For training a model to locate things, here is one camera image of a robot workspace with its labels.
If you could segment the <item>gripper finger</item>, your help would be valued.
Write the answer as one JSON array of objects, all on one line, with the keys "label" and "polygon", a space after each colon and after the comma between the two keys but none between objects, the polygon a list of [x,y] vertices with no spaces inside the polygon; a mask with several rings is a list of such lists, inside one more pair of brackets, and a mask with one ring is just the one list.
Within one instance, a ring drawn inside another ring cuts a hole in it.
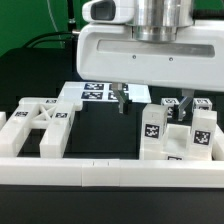
[{"label": "gripper finger", "polygon": [[182,100],[179,104],[174,105],[172,117],[177,121],[182,121],[184,118],[184,110],[194,98],[194,90],[182,89]]}]

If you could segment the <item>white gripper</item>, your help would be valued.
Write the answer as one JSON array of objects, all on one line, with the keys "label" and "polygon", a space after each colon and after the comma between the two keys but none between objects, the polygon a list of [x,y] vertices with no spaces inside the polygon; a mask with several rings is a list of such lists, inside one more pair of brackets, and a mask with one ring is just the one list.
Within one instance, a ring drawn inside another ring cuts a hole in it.
[{"label": "white gripper", "polygon": [[110,81],[127,115],[121,83],[224,91],[224,7],[196,10],[194,0],[91,0],[77,45],[77,70]]}]

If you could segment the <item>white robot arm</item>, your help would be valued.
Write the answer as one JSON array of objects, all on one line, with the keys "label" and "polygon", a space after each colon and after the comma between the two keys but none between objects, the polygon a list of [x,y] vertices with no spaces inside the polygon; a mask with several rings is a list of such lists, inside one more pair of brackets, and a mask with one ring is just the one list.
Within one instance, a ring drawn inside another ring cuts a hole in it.
[{"label": "white robot arm", "polygon": [[126,114],[124,83],[179,88],[178,117],[196,90],[224,92],[224,10],[211,18],[193,0],[91,0],[77,44],[77,71],[105,81]]}]

